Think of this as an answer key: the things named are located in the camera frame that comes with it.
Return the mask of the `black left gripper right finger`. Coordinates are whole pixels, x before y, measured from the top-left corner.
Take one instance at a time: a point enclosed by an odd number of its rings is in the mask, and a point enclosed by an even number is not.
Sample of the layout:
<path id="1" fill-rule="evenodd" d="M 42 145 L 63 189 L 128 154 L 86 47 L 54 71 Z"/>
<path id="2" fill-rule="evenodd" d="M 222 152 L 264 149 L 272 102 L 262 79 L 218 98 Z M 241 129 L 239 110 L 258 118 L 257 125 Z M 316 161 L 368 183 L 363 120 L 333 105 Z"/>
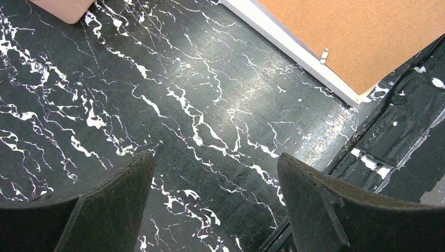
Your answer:
<path id="1" fill-rule="evenodd" d="M 364 190 L 282 153 L 277 173 L 297 251 L 444 251 L 444 207 Z"/>

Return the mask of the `white wooden picture frame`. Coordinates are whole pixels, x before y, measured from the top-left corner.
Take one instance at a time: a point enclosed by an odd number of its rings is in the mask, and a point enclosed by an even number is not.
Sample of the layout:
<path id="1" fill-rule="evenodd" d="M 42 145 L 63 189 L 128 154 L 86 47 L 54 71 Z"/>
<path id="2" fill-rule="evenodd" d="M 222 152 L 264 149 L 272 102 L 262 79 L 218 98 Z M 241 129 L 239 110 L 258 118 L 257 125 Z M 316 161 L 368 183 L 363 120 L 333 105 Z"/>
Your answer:
<path id="1" fill-rule="evenodd" d="M 329 88 L 347 105 L 356 107 L 370 102 L 369 91 L 358 94 L 338 76 L 328 65 L 320 64 L 320 55 L 313 52 L 296 35 L 278 21 L 259 1 L 219 1 L 244 22 L 273 43 L 288 57 L 299 64 L 324 86 Z"/>

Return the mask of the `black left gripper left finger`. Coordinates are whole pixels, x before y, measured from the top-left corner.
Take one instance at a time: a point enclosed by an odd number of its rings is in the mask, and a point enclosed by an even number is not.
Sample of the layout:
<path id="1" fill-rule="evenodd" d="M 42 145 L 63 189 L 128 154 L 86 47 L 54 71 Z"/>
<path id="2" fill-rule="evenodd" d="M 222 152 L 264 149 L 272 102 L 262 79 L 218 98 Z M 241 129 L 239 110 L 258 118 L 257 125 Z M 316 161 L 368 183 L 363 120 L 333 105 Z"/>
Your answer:
<path id="1" fill-rule="evenodd" d="M 1 251 L 133 251 L 155 162 L 143 152 L 77 186 L 1 203 Z"/>

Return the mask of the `brown cardboard backing board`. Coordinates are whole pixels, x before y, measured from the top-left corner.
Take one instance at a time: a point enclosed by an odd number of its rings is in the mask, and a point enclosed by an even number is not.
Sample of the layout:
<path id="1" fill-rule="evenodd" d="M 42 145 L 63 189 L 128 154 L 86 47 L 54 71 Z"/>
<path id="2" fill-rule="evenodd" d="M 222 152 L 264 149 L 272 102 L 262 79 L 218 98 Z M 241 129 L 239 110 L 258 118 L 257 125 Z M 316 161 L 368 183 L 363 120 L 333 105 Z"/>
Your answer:
<path id="1" fill-rule="evenodd" d="M 444 34 L 444 1 L 261 1 L 357 94 Z"/>

